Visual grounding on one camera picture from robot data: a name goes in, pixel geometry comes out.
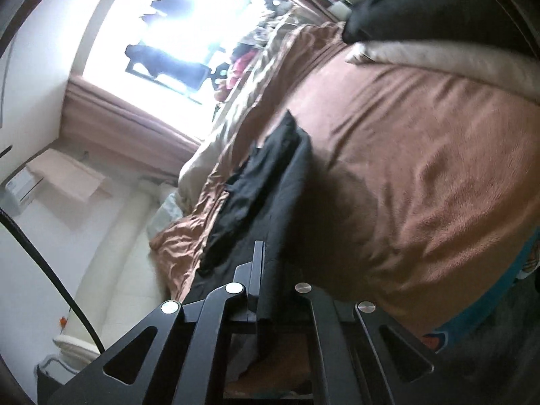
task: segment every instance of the brown blanket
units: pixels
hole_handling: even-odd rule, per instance
[[[196,267],[222,182],[290,109],[315,153],[291,256],[309,283],[341,300],[371,300],[423,335],[484,294],[539,224],[540,106],[451,74],[348,64],[339,31],[318,29],[296,32],[197,209],[152,248],[184,293],[178,264]],[[282,365],[255,366],[230,391],[305,377],[303,348],[281,345]],[[293,351],[297,366],[286,362]]]

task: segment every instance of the bright window light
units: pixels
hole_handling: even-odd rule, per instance
[[[170,76],[167,76],[166,74],[160,74],[156,80],[158,82],[164,83],[165,85],[170,86],[172,89],[175,89],[176,91],[179,91],[180,93],[183,93],[186,90],[186,86],[176,80],[175,78],[171,78]]]
[[[136,63],[134,66],[133,66],[133,69],[136,71],[136,72],[139,72],[141,74],[144,74],[146,76],[151,76],[150,73],[148,72],[148,70],[146,69],[146,67],[144,65],[142,65],[141,63]]]
[[[257,25],[265,5],[263,0],[194,0],[193,13],[184,19],[158,21],[142,40],[175,58],[203,62],[209,45],[232,48]]]

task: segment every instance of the white pillow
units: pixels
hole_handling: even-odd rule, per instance
[[[540,61],[495,47],[448,41],[356,43],[356,65],[392,63],[476,79],[540,103]]]

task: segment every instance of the red clothing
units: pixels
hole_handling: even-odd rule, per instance
[[[252,50],[237,59],[237,61],[233,64],[232,68],[229,70],[227,78],[227,89],[234,88],[238,80],[242,77],[242,74],[244,74],[244,71],[246,70],[249,63],[257,55],[257,52],[258,50],[256,48],[252,48]]]

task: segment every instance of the black metal bracket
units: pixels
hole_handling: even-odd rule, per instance
[[[223,399],[231,334],[257,334],[264,243],[234,282],[205,300],[167,301],[58,390],[50,405],[274,404]],[[289,288],[274,333],[308,337],[316,405],[485,404],[443,361],[370,302],[341,303],[307,283]]]

